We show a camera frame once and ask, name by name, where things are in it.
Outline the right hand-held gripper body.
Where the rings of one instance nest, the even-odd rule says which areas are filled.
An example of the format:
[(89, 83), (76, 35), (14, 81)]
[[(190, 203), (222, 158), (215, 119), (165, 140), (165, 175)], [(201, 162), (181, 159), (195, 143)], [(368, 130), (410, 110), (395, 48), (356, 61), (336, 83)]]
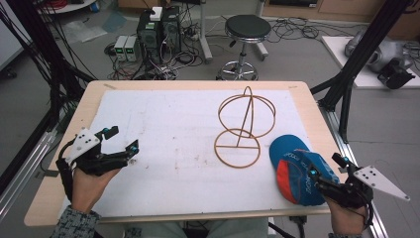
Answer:
[(326, 179), (316, 171), (316, 188), (326, 197), (346, 208), (360, 208), (371, 204), (373, 191), (378, 190), (404, 201), (410, 196), (402, 191), (390, 179), (374, 166), (365, 168), (347, 167), (348, 179), (345, 183), (336, 183)]

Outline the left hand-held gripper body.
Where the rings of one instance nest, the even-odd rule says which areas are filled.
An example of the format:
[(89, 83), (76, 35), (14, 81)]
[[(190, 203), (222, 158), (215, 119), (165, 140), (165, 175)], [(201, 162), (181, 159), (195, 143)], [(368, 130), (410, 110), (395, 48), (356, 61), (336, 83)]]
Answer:
[(129, 161), (111, 159), (111, 154), (101, 152), (102, 141), (89, 129), (82, 128), (59, 152), (56, 161), (59, 172), (62, 175), (71, 175), (73, 168), (79, 168), (88, 175), (102, 176), (126, 167)]

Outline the blue and orange cap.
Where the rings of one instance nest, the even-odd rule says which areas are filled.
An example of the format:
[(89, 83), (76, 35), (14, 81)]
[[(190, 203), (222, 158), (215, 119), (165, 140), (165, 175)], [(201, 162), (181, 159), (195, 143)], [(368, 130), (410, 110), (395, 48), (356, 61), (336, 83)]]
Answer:
[(311, 152), (305, 143), (294, 135), (277, 137), (270, 144), (268, 153), (276, 171), (277, 187), (282, 196), (293, 204), (315, 206), (325, 202), (315, 186), (315, 181), (308, 174), (311, 165), (327, 181), (340, 182), (323, 157)]

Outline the person's left hand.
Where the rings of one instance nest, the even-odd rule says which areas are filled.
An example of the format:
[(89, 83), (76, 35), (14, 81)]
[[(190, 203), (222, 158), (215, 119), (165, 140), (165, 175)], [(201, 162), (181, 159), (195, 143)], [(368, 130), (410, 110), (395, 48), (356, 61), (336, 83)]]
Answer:
[(113, 170), (98, 177), (76, 169), (73, 173), (71, 208), (82, 213), (89, 213), (102, 196), (108, 183), (119, 171), (120, 169)]

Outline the person's right hand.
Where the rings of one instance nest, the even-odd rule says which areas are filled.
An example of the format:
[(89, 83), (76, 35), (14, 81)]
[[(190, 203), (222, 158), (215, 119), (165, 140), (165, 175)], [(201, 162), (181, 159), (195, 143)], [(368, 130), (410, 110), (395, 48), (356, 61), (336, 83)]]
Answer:
[(346, 208), (331, 198), (326, 198), (326, 202), (331, 212), (332, 233), (363, 235), (367, 216), (367, 210), (363, 206)]

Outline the white table mat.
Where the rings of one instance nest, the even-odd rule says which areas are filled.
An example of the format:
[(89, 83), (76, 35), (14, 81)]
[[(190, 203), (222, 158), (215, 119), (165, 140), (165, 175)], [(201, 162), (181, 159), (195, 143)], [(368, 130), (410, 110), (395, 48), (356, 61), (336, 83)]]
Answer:
[(90, 129), (118, 126), (104, 153), (133, 141), (140, 151), (109, 183), (94, 209), (105, 219), (147, 220), (194, 215), (324, 213), (301, 206), (277, 188), (268, 148), (284, 134), (309, 140), (288, 90), (255, 92), (251, 138), (232, 129), (245, 125), (248, 101), (241, 90), (109, 90)]

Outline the grey power supply unit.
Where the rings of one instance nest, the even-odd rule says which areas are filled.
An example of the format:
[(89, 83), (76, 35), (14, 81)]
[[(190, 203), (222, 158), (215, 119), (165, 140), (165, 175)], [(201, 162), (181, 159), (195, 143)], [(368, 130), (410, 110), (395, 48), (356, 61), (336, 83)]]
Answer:
[(116, 53), (116, 57), (118, 61), (126, 61), (126, 53), (125, 53), (125, 44), (128, 40), (127, 36), (119, 36), (115, 45), (114, 45), (114, 51)]
[(140, 45), (135, 36), (129, 36), (124, 46), (127, 61), (137, 61), (140, 56)]

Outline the white floor platform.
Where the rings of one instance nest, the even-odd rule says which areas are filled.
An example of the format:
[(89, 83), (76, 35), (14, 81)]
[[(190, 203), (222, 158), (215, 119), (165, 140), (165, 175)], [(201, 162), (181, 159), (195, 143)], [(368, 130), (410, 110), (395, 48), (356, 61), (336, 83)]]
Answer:
[[(329, 51), (339, 68), (342, 68), (347, 62), (348, 58), (345, 56), (345, 46), (351, 37), (329, 37), (323, 36), (322, 43)], [(409, 80), (402, 86), (402, 89), (420, 89), (420, 76), (413, 71), (413, 67), (408, 69), (408, 72), (414, 75), (414, 78)], [(354, 82), (354, 88), (358, 89), (386, 89), (378, 79), (377, 74), (372, 72), (366, 66), (361, 70)]]

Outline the black device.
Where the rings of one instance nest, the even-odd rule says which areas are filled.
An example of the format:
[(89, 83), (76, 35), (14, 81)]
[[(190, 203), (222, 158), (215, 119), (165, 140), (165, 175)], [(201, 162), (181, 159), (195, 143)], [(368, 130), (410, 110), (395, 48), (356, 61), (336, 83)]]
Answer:
[(396, 59), (391, 60), (377, 76), (377, 79), (388, 89), (398, 89), (414, 78), (400, 62)]

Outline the black computer tower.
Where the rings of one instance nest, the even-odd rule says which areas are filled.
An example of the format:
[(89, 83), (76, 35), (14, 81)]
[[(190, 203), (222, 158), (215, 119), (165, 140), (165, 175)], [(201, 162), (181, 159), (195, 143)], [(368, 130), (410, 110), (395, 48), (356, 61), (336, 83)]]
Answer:
[(139, 19), (137, 36), (142, 49), (143, 57), (154, 63), (161, 63), (160, 46), (163, 40), (161, 21), (152, 21), (151, 10), (145, 10)]
[(179, 14), (179, 7), (171, 6), (163, 10), (161, 18), (166, 49), (173, 54), (181, 52)]

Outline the grey robot shell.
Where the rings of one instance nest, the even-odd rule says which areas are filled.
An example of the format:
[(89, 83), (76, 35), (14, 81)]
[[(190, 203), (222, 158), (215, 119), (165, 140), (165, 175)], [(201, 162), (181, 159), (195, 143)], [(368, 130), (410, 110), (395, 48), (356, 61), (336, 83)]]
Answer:
[[(365, 31), (358, 31), (345, 45), (345, 56), (349, 57), (364, 36)], [(386, 37), (368, 59), (366, 66), (373, 72), (380, 72), (392, 60), (397, 60), (403, 69), (408, 69), (413, 60), (403, 48), (403, 44)]]

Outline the white desk leg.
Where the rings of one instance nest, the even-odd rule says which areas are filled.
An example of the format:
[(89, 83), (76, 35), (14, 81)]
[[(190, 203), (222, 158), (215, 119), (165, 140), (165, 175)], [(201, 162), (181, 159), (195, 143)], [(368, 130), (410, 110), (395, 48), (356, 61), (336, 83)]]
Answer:
[(213, 60), (213, 55), (211, 53), (209, 44), (206, 38), (206, 0), (199, 0), (200, 6), (200, 33), (199, 33), (199, 43), (203, 52), (204, 62), (210, 63)]
[[(258, 0), (257, 8), (256, 8), (256, 15), (261, 17), (263, 15), (263, 7), (264, 7), (265, 0)], [(265, 58), (268, 56), (268, 51), (266, 50), (263, 43), (257, 43), (256, 48), (258, 52), (262, 56), (262, 60), (265, 60)]]

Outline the black round stool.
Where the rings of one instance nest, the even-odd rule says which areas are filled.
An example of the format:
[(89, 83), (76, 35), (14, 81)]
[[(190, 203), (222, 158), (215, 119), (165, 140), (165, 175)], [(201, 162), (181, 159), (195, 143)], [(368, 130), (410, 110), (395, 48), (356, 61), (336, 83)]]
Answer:
[(225, 33), (232, 39), (230, 47), (241, 42), (242, 49), (237, 60), (225, 63), (216, 75), (217, 80), (258, 80), (257, 69), (245, 61), (248, 45), (265, 41), (271, 31), (269, 22), (256, 15), (236, 15), (225, 23)]

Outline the aluminium rail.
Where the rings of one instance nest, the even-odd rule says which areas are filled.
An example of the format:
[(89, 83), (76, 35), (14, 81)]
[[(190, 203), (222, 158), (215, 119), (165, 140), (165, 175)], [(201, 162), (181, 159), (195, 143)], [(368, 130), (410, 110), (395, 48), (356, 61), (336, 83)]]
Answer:
[(52, 147), (56, 135), (56, 130), (45, 132), (40, 139), (35, 141), (33, 146), (28, 147), (29, 152), (23, 156), (24, 161), (22, 165), (12, 176), (11, 181), (0, 195), (0, 223), (7, 216), (7, 213), (31, 179), (31, 176), (41, 164), (47, 151)]
[[(347, 157), (352, 163), (355, 165), (358, 163), (354, 153), (351, 149), (351, 146), (349, 144), (346, 144), (344, 139), (341, 137), (339, 133), (339, 126), (340, 126), (340, 120), (335, 112), (329, 112), (324, 108), (320, 108), (320, 112), (323, 115), (327, 126), (330, 129), (330, 132), (335, 140), (335, 143), (337, 144), (339, 148), (339, 152), (342, 156)], [(372, 219), (372, 225), (368, 229), (368, 233), (372, 238), (389, 238), (388, 233), (385, 229), (385, 226), (381, 220), (381, 217), (379, 215), (379, 212), (376, 209), (375, 204), (372, 205), (373, 208), (373, 219)]]

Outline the black metal frame stand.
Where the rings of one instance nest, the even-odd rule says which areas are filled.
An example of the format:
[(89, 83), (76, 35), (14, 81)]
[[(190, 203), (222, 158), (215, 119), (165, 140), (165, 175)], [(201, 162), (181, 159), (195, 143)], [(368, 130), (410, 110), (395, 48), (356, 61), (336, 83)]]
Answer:
[(6, 0), (6, 3), (32, 42), (26, 43), (24, 34), (8, 17), (1, 4), (0, 20), (27, 52), (50, 87), (51, 108), (31, 135), (29, 142), (26, 143), (26, 145), (33, 145), (36, 136), (40, 136), (44, 130), (51, 129), (58, 122), (59, 110), (65, 103), (77, 102), (81, 99), (85, 90), (81, 82), (91, 82), (95, 80), (95, 77), (66, 60), (33, 0)]
[(338, 132), (344, 143), (348, 143), (348, 121), (354, 81), (411, 3), (412, 0), (385, 0), (342, 69), (334, 77), (310, 89), (312, 94), (328, 89), (326, 95), (318, 101), (328, 112), (334, 112), (337, 103), (342, 101)]

